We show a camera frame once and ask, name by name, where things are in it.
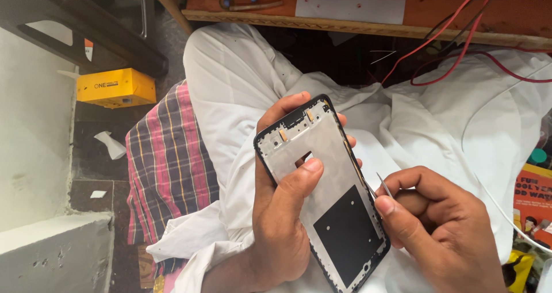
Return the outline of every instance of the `red wire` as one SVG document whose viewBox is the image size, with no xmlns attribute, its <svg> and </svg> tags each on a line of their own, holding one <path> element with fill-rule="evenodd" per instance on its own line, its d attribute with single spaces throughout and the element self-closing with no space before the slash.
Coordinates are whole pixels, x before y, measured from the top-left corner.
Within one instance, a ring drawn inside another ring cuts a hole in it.
<svg viewBox="0 0 552 293">
<path fill-rule="evenodd" d="M 525 81 L 525 82 L 529 82 L 529 83 L 552 83 L 552 78 L 548 79 L 548 80 L 534 80 L 532 78 L 524 78 L 522 76 L 519 76 L 517 75 L 516 73 L 508 70 L 504 65 L 502 65 L 495 57 L 493 57 L 491 54 L 485 52 L 485 51 L 468 51 L 466 52 L 467 55 L 484 55 L 484 56 L 487 56 L 489 57 L 492 62 L 494 62 L 497 66 L 499 66 L 499 68 L 504 71 L 505 73 L 507 73 L 508 75 L 510 76 L 513 76 L 514 78 L 517 78 L 519 80 L 522 80 L 522 81 Z M 441 58 L 437 58 L 437 59 L 433 59 L 432 61 L 430 62 L 426 62 L 424 63 L 422 66 L 420 66 L 416 72 L 414 72 L 414 75 L 412 76 L 412 78 L 410 79 L 410 83 L 412 85 L 422 85 L 422 84 L 414 84 L 414 78 L 416 78 L 416 75 L 418 74 L 418 71 L 420 69 L 422 69 L 424 66 L 430 64 L 430 63 L 433 63 L 433 62 L 436 62 L 436 61 L 440 61 L 440 60 L 444 60 L 444 59 L 449 59 L 449 58 L 452 58 L 452 57 L 458 57 L 460 54 L 456 54 L 456 55 L 449 55 L 449 56 L 446 56 L 446 57 L 441 57 Z"/>
<path fill-rule="evenodd" d="M 487 2 L 489 0 L 485 0 L 485 2 L 483 2 L 483 7 L 485 7 L 485 5 L 487 5 Z M 470 45 L 470 42 L 472 41 L 472 37 L 475 33 L 475 29 L 477 29 L 478 25 L 479 25 L 479 21 L 481 20 L 481 17 L 483 16 L 483 14 L 480 14 L 479 17 L 475 20 L 473 26 L 471 27 L 471 30 L 470 30 L 470 33 L 467 35 L 467 38 L 466 38 L 466 43 L 464 44 L 464 48 L 462 49 L 462 52 L 460 53 L 458 59 L 456 59 L 456 62 L 454 62 L 454 64 L 452 65 L 452 67 L 443 75 L 441 76 L 440 78 L 436 79 L 436 80 L 433 80 L 433 81 L 429 81 L 429 82 L 426 82 L 426 83 L 420 83 L 420 84 L 416 84 L 414 83 L 414 78 L 411 78 L 410 79 L 410 84 L 412 86 L 426 86 L 426 85 L 431 85 L 431 84 L 434 84 L 434 83 L 437 83 L 438 81 L 442 81 L 443 79 L 445 79 L 447 76 L 449 76 L 449 74 L 452 73 L 452 71 L 454 71 L 454 69 L 456 69 L 456 67 L 458 66 L 458 64 L 460 63 L 460 61 L 462 61 L 462 58 L 464 57 L 464 55 L 466 54 L 466 51 L 467 51 L 467 47 Z"/>
<path fill-rule="evenodd" d="M 452 65 L 452 67 L 451 67 L 443 76 L 441 76 L 440 78 L 438 78 L 438 79 L 436 79 L 436 80 L 432 80 L 432 81 L 430 81 L 430 82 L 420 83 L 420 84 L 414 83 L 414 78 L 411 78 L 411 79 L 410 79 L 410 84 L 411 84 L 412 86 L 426 86 L 426 85 L 431 85 L 431 84 L 437 83 L 438 81 L 442 81 L 444 78 L 446 78 L 447 76 L 449 76 L 449 74 L 451 74 L 452 71 L 454 71 L 454 69 L 456 69 L 456 67 L 458 66 L 458 64 L 460 63 L 460 61 L 462 60 L 462 58 L 463 58 L 464 55 L 466 54 L 467 47 L 470 45 L 470 41 L 472 40 L 472 36 L 473 36 L 474 33 L 475 33 L 475 29 L 476 29 L 476 28 L 478 27 L 478 25 L 479 25 L 479 20 L 481 19 L 481 16 L 482 16 L 482 15 L 479 15 L 479 17 L 475 20 L 474 25 L 471 27 L 470 34 L 468 34 L 467 39 L 466 39 L 466 44 L 464 45 L 464 48 L 462 49 L 462 52 L 460 53 L 458 59 L 456 59 L 456 62 L 454 62 L 454 64 Z"/>
<path fill-rule="evenodd" d="M 368 74 L 370 74 L 370 76 L 377 82 L 379 83 L 379 81 L 377 80 L 377 78 L 372 74 L 372 72 L 370 72 L 369 70 L 368 71 Z"/>
<path fill-rule="evenodd" d="M 387 80 L 387 78 L 391 75 L 391 73 L 393 73 L 393 71 L 395 70 L 395 68 L 397 67 L 397 64 L 399 62 L 401 62 L 401 60 L 403 60 L 404 58 L 412 55 L 413 53 L 417 52 L 418 50 L 420 50 L 422 47 L 424 47 L 425 45 L 429 44 L 431 41 L 433 41 L 435 38 L 437 38 L 443 31 L 445 31 L 445 29 L 452 23 L 452 21 L 454 20 L 454 18 L 456 18 L 456 16 L 460 13 L 460 11 L 462 10 L 462 8 L 464 8 L 466 6 L 466 4 L 469 2 L 470 0 L 465 0 L 464 3 L 462 3 L 462 5 L 460 5 L 460 7 L 458 7 L 458 9 L 456 10 L 456 12 L 454 13 L 454 15 L 451 17 L 451 19 L 449 19 L 449 21 L 447 21 L 445 23 L 445 25 L 443 26 L 443 28 L 441 28 L 441 30 L 439 30 L 439 32 L 437 32 L 437 34 L 435 34 L 433 37 L 431 37 L 431 39 L 429 39 L 428 41 L 426 41 L 425 43 L 423 43 L 422 45 L 420 45 L 418 48 L 416 48 L 415 50 L 411 51 L 410 53 L 400 57 L 397 62 L 395 63 L 395 65 L 393 66 L 393 68 L 391 69 L 391 71 L 387 74 L 387 76 L 383 79 L 382 81 L 382 84 L 385 82 L 385 80 Z"/>
</svg>

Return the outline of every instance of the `checkered cloth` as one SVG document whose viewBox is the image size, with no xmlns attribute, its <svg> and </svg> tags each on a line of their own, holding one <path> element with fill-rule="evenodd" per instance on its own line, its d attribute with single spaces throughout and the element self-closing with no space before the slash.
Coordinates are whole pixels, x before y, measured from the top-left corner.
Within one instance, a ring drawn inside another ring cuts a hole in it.
<svg viewBox="0 0 552 293">
<path fill-rule="evenodd" d="M 130 130 L 126 148 L 128 244 L 154 244 L 161 239 L 168 220 L 218 200 L 215 170 L 199 133 L 185 80 L 174 85 Z M 173 272 L 182 262 L 168 259 L 158 263 L 155 277 Z"/>
</svg>

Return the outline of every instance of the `white cloth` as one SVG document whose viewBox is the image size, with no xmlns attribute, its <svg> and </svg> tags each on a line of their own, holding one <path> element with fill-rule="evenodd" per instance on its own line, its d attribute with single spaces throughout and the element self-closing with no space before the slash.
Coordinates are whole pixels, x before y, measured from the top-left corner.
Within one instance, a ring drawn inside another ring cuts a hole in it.
<svg viewBox="0 0 552 293">
<path fill-rule="evenodd" d="M 552 75 L 552 60 L 545 54 L 479 49 L 521 76 L 542 79 Z M 452 62 L 441 63 L 420 77 L 419 83 L 442 76 Z M 552 85 L 520 82 L 489 59 L 469 55 L 448 78 L 433 85 L 412 87 L 405 82 L 385 90 L 380 84 L 349 89 L 319 72 L 300 73 L 258 31 L 244 24 L 196 30 L 187 42 L 184 67 L 205 147 L 217 173 L 220 202 L 186 219 L 169 221 L 169 232 L 147 248 L 156 261 L 172 256 L 189 258 L 195 253 L 176 280 L 176 293 L 199 293 L 207 270 L 253 243 L 255 126 L 276 100 L 304 90 L 313 97 L 328 94 L 336 110 L 347 116 L 346 131 L 357 140 L 355 156 L 363 160 L 363 174 L 373 187 L 380 184 L 376 171 L 385 177 L 424 165 L 483 200 L 500 260 L 507 261 L 512 228 L 474 174 L 511 214 L 515 177 L 538 141 L 542 116 L 552 107 Z M 506 91 L 513 85 L 515 88 Z M 477 113 L 489 100 L 492 102 Z M 417 264 L 395 249 L 361 289 L 431 291 Z M 298 280 L 270 292 L 332 290 L 312 259 Z"/>
</svg>

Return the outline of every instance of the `white wire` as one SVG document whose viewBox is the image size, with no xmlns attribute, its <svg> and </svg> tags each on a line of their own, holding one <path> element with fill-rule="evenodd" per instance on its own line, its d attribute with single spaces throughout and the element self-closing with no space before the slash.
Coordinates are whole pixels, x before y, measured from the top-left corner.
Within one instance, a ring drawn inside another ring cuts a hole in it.
<svg viewBox="0 0 552 293">
<path fill-rule="evenodd" d="M 380 61 L 380 60 L 383 60 L 383 59 L 385 59 L 385 58 L 387 58 L 387 57 L 393 55 L 393 54 L 396 53 L 396 52 L 397 52 L 397 51 L 395 50 L 395 51 L 393 51 L 392 53 L 390 53 L 389 55 L 384 56 L 384 57 L 382 57 L 382 58 L 380 58 L 380 59 L 378 59 L 378 60 L 376 60 L 376 61 L 374 61 L 374 62 L 372 62 L 372 63 L 370 63 L 370 64 L 374 64 L 374 63 L 376 63 L 376 62 L 378 62 L 378 61 Z"/>
<path fill-rule="evenodd" d="M 545 66 L 543 66 L 542 68 L 538 69 L 537 71 L 529 74 L 527 76 L 527 78 L 541 70 L 543 70 L 544 68 L 547 68 L 548 66 L 550 66 L 552 64 L 547 64 Z M 475 118 L 475 116 L 477 114 L 479 114 L 479 112 L 481 110 L 483 110 L 489 103 L 491 103 L 494 99 L 502 96 L 504 93 L 512 90 L 514 87 L 516 87 L 517 85 L 519 85 L 522 81 L 520 80 L 519 82 L 515 83 L 514 85 L 510 86 L 509 88 L 507 88 L 505 91 L 499 93 L 498 95 L 494 96 L 492 99 L 490 99 L 485 105 L 483 105 L 482 107 L 479 108 L 479 110 L 477 110 L 472 116 L 471 118 L 467 121 L 467 124 L 466 124 L 466 127 L 464 127 L 464 131 L 462 131 L 462 138 L 460 140 L 460 147 L 462 148 L 462 152 L 464 152 L 464 136 L 466 134 L 466 129 L 467 127 L 472 123 L 472 120 Z M 526 235 L 524 232 L 521 231 L 521 229 L 519 229 L 515 224 L 514 222 L 512 221 L 512 219 L 506 214 L 506 212 L 504 212 L 504 210 L 502 210 L 502 208 L 500 208 L 500 205 L 499 203 L 495 200 L 495 198 L 492 196 L 491 192 L 489 192 L 487 190 L 487 187 L 485 187 L 485 185 L 483 184 L 483 182 L 481 182 L 481 180 L 479 180 L 479 177 L 477 175 L 477 173 L 475 173 L 474 171 L 474 176 L 475 176 L 475 179 L 477 179 L 477 181 L 479 182 L 479 184 L 481 184 L 481 186 L 483 186 L 483 189 L 485 190 L 485 192 L 487 193 L 488 197 L 491 198 L 491 201 L 492 203 L 499 209 L 500 213 L 502 214 L 502 216 L 504 217 L 504 219 L 506 219 L 506 221 L 512 226 L 514 227 L 515 231 L 518 232 L 520 235 L 523 236 L 523 238 L 525 238 L 525 241 L 527 241 L 528 243 L 532 244 L 533 246 L 541 249 L 542 251 L 544 251 L 545 253 L 548 253 L 548 254 L 552 254 L 552 250 L 550 249 L 547 249 L 543 246 L 541 246 L 540 244 L 536 243 L 534 240 L 532 240 L 531 238 L 529 238 L 528 235 Z"/>
</svg>

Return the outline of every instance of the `stone floor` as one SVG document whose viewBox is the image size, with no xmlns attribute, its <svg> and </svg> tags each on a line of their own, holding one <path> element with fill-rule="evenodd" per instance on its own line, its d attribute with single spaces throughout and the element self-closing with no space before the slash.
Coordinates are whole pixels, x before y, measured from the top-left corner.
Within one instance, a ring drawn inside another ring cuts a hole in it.
<svg viewBox="0 0 552 293">
<path fill-rule="evenodd" d="M 188 35 L 167 11 L 156 15 L 157 48 L 169 59 L 168 74 L 156 80 L 157 100 L 185 78 L 182 56 Z M 111 160 L 107 148 L 94 136 L 102 131 L 125 144 L 130 128 L 155 105 L 108 109 L 77 102 L 73 134 L 73 183 L 70 204 L 77 211 L 114 213 L 115 244 L 110 293 L 146 293 L 140 288 L 138 246 L 127 245 L 130 191 L 127 156 Z M 90 199 L 95 190 L 107 191 L 103 198 Z"/>
</svg>

